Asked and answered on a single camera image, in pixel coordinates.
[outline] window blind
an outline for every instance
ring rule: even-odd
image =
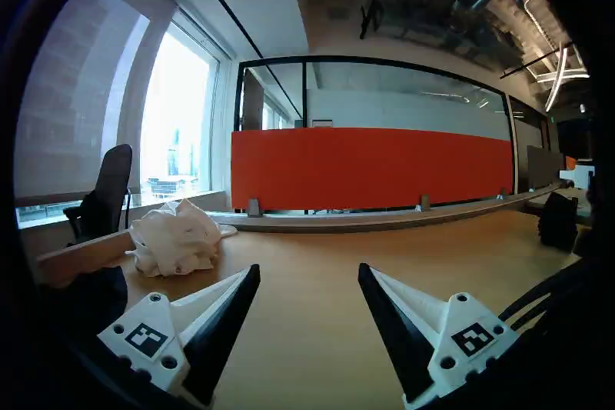
[[[91,191],[107,150],[138,139],[141,118],[121,115],[142,112],[145,91],[127,88],[132,79],[148,81],[155,52],[139,50],[156,43],[148,33],[164,33],[174,8],[170,0],[68,0],[26,85],[15,140],[16,205]],[[149,62],[136,63],[139,55]],[[129,144],[128,185],[137,191],[139,145]]]

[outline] screw hole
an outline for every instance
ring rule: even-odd
[[[150,372],[148,372],[147,370],[145,370],[144,368],[140,368],[139,370],[137,370],[135,372],[137,378],[142,379],[143,381],[151,381],[151,374]]]
[[[120,355],[118,357],[118,362],[120,365],[126,368],[129,368],[132,365],[132,360],[127,355]]]
[[[449,355],[447,355],[445,358],[443,358],[440,361],[440,367],[444,368],[445,370],[450,370],[454,366],[455,366],[455,359],[450,357]]]
[[[466,375],[466,382],[472,382],[476,378],[478,378],[478,372],[476,370],[472,370]]]
[[[170,355],[166,355],[160,361],[163,367],[168,368],[169,370],[178,366],[178,361],[175,360],[175,357],[171,357]]]

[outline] white wall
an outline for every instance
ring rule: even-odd
[[[417,129],[510,141],[507,116],[494,110],[504,107],[487,110],[474,104],[397,92],[307,92],[309,126],[314,119],[330,119],[338,128]]]

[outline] glass window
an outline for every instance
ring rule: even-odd
[[[284,129],[290,127],[291,123],[282,114],[281,110],[275,108],[273,103],[271,105],[267,102],[263,103],[263,129]]]
[[[162,39],[141,126],[141,203],[211,190],[209,140],[219,62],[171,23]]]

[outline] chair backrest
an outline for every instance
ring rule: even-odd
[[[132,147],[120,144],[107,151],[98,173],[94,192],[96,198],[105,204],[111,213],[113,232],[119,230],[121,205],[128,188],[131,165]]]

